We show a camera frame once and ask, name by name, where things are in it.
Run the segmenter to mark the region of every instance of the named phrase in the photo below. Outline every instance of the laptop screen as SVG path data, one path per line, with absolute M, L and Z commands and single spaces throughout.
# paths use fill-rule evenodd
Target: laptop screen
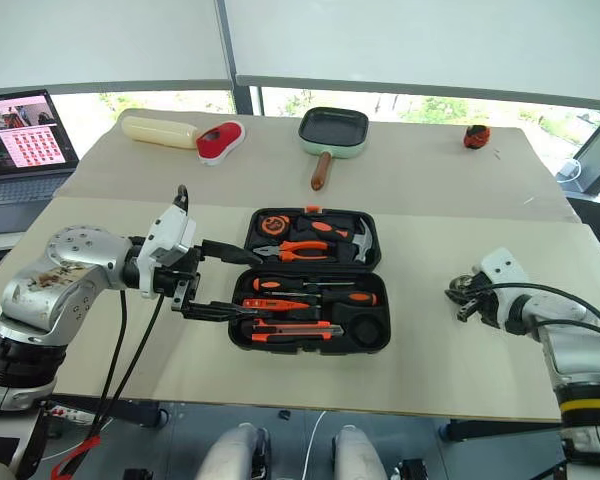
M 77 163 L 46 90 L 0 95 L 0 177 L 72 170 Z

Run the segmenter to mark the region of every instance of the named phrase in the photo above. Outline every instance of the black tool case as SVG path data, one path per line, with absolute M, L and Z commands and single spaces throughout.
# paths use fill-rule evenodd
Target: black tool case
M 328 224 L 333 230 L 318 233 L 313 222 Z M 363 233 L 364 222 L 371 236 L 371 244 L 364 262 L 356 261 L 358 247 L 349 241 L 340 241 L 343 235 Z M 364 212 L 350 210 L 328 210 L 319 207 L 307 208 L 265 208 L 256 211 L 249 225 L 244 248 L 253 251 L 264 246 L 279 246 L 284 241 L 326 241 L 329 250 L 323 260 L 281 261 L 277 255 L 261 256 L 263 263 L 244 272 L 238 278 L 233 292 L 233 303 L 243 305 L 245 299 L 287 300 L 309 304 L 309 308 L 283 312 L 266 310 L 261 320 L 240 320 L 229 324 L 229 337 L 241 348 L 264 350 L 276 353 L 297 353 L 319 351 L 322 354 L 342 355 L 348 353 L 373 353 L 384 348 L 391 338 L 389 321 L 389 300 L 382 279 L 372 273 L 380 262 L 380 244 L 373 218 Z M 303 256 L 323 256 L 321 250 L 300 250 L 294 252 Z M 262 286 L 256 291 L 254 281 L 263 278 L 301 280 L 306 283 L 353 282 L 353 286 L 315 286 L 306 285 L 297 289 L 283 289 L 292 293 L 338 292 L 342 296 L 350 291 L 372 294 L 373 305 L 350 304 L 333 301 L 323 302 L 314 296 L 280 296 L 263 293 Z M 341 335 L 324 338 L 322 335 L 287 335 L 268 337 L 268 341 L 254 341 L 254 323 L 257 331 L 273 332 L 275 328 L 265 328 L 262 322 L 269 324 L 295 324 L 304 327 L 308 322 L 327 321 L 342 329 Z

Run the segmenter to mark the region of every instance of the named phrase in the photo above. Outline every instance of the wooden handle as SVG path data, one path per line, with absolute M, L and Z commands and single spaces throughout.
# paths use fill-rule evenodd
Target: wooden handle
M 311 188 L 314 190 L 320 190 L 327 183 L 327 175 L 329 174 L 329 166 L 331 165 L 331 154 L 329 152 L 322 152 L 318 158 L 318 166 L 313 177 L 311 177 Z

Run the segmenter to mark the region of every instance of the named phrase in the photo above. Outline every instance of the green frying pan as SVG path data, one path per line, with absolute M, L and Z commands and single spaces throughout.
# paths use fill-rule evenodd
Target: green frying pan
M 311 188 L 320 190 L 327 181 L 332 158 L 352 158 L 364 147 L 369 119 L 362 112 L 316 107 L 309 110 L 298 134 L 308 153 L 319 155 L 311 177 Z

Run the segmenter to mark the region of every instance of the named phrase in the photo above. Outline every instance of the orange pliers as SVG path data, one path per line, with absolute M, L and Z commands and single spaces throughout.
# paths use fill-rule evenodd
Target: orange pliers
M 282 262 L 293 262 L 294 260 L 328 260 L 330 257 L 326 255 L 305 256 L 297 255 L 293 252 L 297 250 L 327 250 L 329 245 L 327 242 L 306 241 L 306 242 L 282 242 L 278 246 L 267 245 L 266 247 L 258 247 L 253 249 L 253 253 L 268 257 L 270 255 L 278 255 Z

